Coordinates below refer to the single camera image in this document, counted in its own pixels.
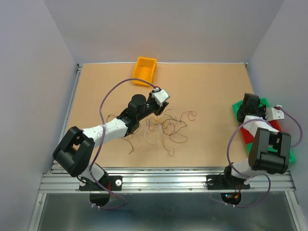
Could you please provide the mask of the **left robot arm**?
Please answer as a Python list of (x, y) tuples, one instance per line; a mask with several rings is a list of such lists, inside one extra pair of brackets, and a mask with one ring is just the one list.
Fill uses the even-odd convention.
[(101, 190), (107, 185), (106, 171), (90, 161), (93, 149), (131, 135), (139, 127), (140, 121), (155, 114), (161, 115), (170, 98), (165, 90), (150, 92), (149, 97), (135, 94), (128, 106), (113, 120), (92, 128), (71, 127), (63, 136), (52, 156), (72, 177), (84, 177), (91, 185)]

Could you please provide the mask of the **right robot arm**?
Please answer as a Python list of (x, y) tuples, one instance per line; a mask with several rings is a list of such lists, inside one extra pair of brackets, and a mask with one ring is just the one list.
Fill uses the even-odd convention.
[[(267, 107), (257, 95), (245, 93), (242, 104), (237, 111), (240, 123), (227, 146), (227, 160), (221, 176), (222, 184), (232, 188), (246, 180), (263, 174), (284, 174), (289, 167), (291, 135), (272, 127), (270, 121), (284, 119), (280, 106)], [(236, 133), (243, 128), (254, 138), (248, 158), (232, 163), (230, 146)]]

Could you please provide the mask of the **far green plastic bin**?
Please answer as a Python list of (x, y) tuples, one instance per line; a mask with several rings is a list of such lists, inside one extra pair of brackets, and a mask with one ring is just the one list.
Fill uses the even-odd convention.
[[(232, 105), (232, 109), (233, 109), (235, 117), (237, 117), (237, 112), (238, 112), (240, 106), (242, 105), (242, 103), (243, 103), (243, 101), (240, 100), (240, 101), (238, 101), (238, 102), (236, 102)], [(269, 103), (267, 98), (260, 98), (260, 104), (259, 104), (258, 108), (261, 108), (261, 107), (271, 107), (271, 104)]]

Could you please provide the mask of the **green plastic bin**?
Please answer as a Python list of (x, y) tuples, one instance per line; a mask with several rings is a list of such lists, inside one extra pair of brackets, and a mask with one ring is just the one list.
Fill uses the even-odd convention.
[[(250, 153), (251, 148), (252, 148), (252, 144), (253, 143), (249, 143), (249, 144), (246, 145), (247, 154)], [(268, 150), (273, 151), (273, 152), (277, 152), (277, 150), (273, 149), (272, 147), (269, 147)], [(288, 168), (291, 168), (295, 163), (296, 163), (295, 155), (294, 155), (292, 149), (290, 149), (290, 152), (289, 152), (289, 167)]]
[[(232, 105), (232, 109), (233, 109), (235, 117), (237, 117), (237, 112), (238, 112), (240, 106), (242, 105), (242, 103), (243, 103), (243, 101), (240, 100), (240, 101), (238, 101), (238, 102), (236, 102)], [(271, 107), (271, 104), (269, 103), (267, 98), (260, 98), (260, 104), (259, 104), (258, 108), (261, 108), (261, 107)]]

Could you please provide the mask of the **red plastic bin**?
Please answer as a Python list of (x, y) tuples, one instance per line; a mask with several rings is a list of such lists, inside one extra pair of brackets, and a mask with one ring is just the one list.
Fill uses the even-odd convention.
[(265, 128), (272, 132), (273, 134), (277, 134), (278, 132), (282, 132), (282, 129), (278, 123), (278, 121), (273, 120), (270, 122), (265, 121), (252, 121), (247, 124), (245, 124), (241, 129), (241, 133), (244, 139), (244, 142), (248, 148), (248, 150), (251, 149), (252, 144), (255, 139), (255, 135), (258, 128)]

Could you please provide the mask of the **yellow plastic bin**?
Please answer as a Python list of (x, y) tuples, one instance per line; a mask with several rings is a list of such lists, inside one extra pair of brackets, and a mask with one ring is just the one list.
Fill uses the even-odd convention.
[(153, 83), (157, 68), (157, 60), (139, 56), (133, 70), (133, 78)]

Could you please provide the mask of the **near green plastic bin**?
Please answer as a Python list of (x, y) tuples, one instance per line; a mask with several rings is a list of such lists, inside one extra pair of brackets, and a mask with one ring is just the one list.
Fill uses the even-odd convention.
[[(253, 143), (249, 143), (249, 144), (246, 145), (247, 154), (250, 153), (251, 148), (252, 148), (252, 144)], [(268, 150), (273, 151), (273, 152), (277, 152), (277, 150), (273, 149), (272, 147), (269, 147)], [(295, 163), (296, 163), (295, 155), (294, 155), (292, 149), (290, 149), (290, 152), (289, 152), (289, 167), (288, 168), (291, 168)]]

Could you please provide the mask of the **aluminium mounting rail frame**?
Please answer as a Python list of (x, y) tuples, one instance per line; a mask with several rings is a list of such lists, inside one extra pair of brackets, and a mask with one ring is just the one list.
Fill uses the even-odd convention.
[[(74, 204), (74, 196), (83, 196), (77, 179), (65, 173), (56, 162), (41, 179), (34, 212), (30, 221), (31, 231), (58, 231), (67, 224), (72, 228), (77, 224), (81, 230), (80, 216), (85, 217), (86, 226), (93, 230), (106, 223), (111, 227), (114, 221), (124, 216), (124, 211), (140, 211), (148, 205), (158, 212), (160, 218), (171, 215), (167, 221), (169, 229), (188, 230), (194, 224), (197, 230), (213, 230), (214, 225), (221, 230), (224, 223), (236, 229), (234, 217), (229, 220), (219, 218), (224, 204), (219, 203), (217, 210), (213, 204), (218, 201), (218, 191), (210, 191), (206, 185), (208, 175), (218, 174), (221, 167), (110, 167), (111, 175), (122, 175), (124, 180), (122, 195), (127, 198), (127, 205), (116, 211), (111, 218), (95, 218), (95, 209), (89, 203)], [(271, 230), (275, 224), (282, 224), (284, 230), (303, 231), (305, 222), (300, 206), (295, 197), (295, 185), (290, 172), (271, 176), (271, 190), (266, 189), (266, 180), (257, 177), (251, 181), (246, 191), (248, 198), (253, 194), (265, 193), (267, 198), (251, 208), (250, 217), (243, 212), (245, 230), (260, 230), (261, 221), (266, 229)]]

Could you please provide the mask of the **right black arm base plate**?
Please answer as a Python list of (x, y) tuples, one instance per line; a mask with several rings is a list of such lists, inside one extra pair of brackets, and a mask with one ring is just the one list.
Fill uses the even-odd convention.
[(225, 177), (224, 175), (207, 175), (206, 187), (209, 190), (235, 190), (235, 189), (250, 189), (250, 185), (244, 184), (244, 179), (236, 177)]

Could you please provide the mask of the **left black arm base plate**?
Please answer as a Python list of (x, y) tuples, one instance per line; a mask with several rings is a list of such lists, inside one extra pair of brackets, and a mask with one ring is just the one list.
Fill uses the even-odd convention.
[[(82, 192), (90, 192), (90, 191), (103, 191), (103, 188), (99, 186), (96, 182), (91, 181), (85, 177), (79, 178), (79, 190)], [(116, 176), (103, 176), (99, 183), (110, 191), (121, 191), (123, 177), (120, 175)]]

